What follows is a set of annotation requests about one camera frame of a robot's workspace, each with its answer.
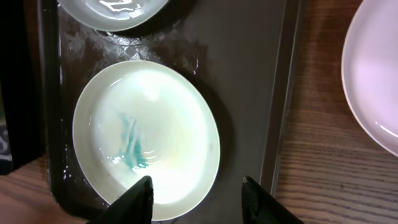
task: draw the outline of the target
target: white plate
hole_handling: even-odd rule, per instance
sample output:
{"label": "white plate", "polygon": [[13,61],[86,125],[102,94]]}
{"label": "white plate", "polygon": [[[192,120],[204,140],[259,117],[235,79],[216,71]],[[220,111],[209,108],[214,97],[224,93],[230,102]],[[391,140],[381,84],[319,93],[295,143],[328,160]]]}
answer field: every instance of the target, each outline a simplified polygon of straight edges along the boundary
{"label": "white plate", "polygon": [[133,28],[159,12],[168,0],[58,0],[82,24],[103,31]]}
{"label": "white plate", "polygon": [[362,2],[342,63],[345,95],[358,123],[398,156],[398,1]]}
{"label": "white plate", "polygon": [[195,87],[163,65],[128,61],[99,72],[79,97],[72,130],[80,167],[108,203],[152,177],[153,220],[187,213],[215,180],[213,115]]}

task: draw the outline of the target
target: black tray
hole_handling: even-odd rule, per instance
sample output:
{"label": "black tray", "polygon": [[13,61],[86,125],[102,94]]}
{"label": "black tray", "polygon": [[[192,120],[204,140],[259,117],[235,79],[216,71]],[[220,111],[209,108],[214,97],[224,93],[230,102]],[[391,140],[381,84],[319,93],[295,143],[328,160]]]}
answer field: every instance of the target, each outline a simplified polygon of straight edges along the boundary
{"label": "black tray", "polygon": [[176,223],[241,223],[245,175],[275,195],[302,4],[170,0],[139,27],[109,33],[80,24],[54,0],[39,0],[45,143],[55,200],[87,219],[108,206],[76,160],[73,111],[84,86],[100,70],[125,60],[150,60],[195,85],[220,133],[215,184]]}

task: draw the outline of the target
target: round white dish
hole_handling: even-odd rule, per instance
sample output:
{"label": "round white dish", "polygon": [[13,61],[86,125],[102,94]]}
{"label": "round white dish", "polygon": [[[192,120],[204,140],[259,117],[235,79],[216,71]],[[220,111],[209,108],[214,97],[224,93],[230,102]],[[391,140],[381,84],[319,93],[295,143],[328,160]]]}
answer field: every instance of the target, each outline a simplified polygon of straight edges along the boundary
{"label": "round white dish", "polygon": [[398,1],[365,0],[346,36],[341,73],[362,128],[398,156]]}
{"label": "round white dish", "polygon": [[103,31],[133,28],[159,12],[168,0],[58,0],[82,24]]}
{"label": "round white dish", "polygon": [[127,61],[99,72],[79,97],[72,131],[80,167],[108,203],[152,177],[153,220],[189,212],[215,181],[220,139],[210,108],[163,65]]}

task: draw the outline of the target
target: wooden table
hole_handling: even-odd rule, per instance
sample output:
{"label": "wooden table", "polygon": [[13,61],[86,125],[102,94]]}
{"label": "wooden table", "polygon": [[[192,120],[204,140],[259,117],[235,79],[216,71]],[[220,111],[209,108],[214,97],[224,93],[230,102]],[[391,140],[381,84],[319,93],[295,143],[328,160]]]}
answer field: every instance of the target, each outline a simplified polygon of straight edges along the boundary
{"label": "wooden table", "polygon": [[[37,70],[35,1],[26,2]],[[344,38],[360,2],[307,1],[276,196],[306,223],[398,223],[398,158],[361,129],[341,85]],[[1,223],[85,222],[55,203],[43,157],[0,177],[0,217]]]}

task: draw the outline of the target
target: plate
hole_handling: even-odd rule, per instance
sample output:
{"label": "plate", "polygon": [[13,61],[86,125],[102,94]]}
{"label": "plate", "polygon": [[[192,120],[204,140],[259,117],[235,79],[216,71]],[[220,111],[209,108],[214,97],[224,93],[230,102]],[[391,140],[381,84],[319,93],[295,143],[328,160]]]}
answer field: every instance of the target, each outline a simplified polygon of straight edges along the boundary
{"label": "plate", "polygon": [[103,31],[133,28],[159,12],[168,0],[58,0],[77,21]]}
{"label": "plate", "polygon": [[365,0],[348,29],[342,79],[356,120],[398,156],[398,1]]}
{"label": "plate", "polygon": [[99,72],[78,99],[72,132],[87,181],[109,204],[152,177],[153,220],[187,213],[215,181],[220,139],[210,108],[189,81],[158,63],[127,61]]}

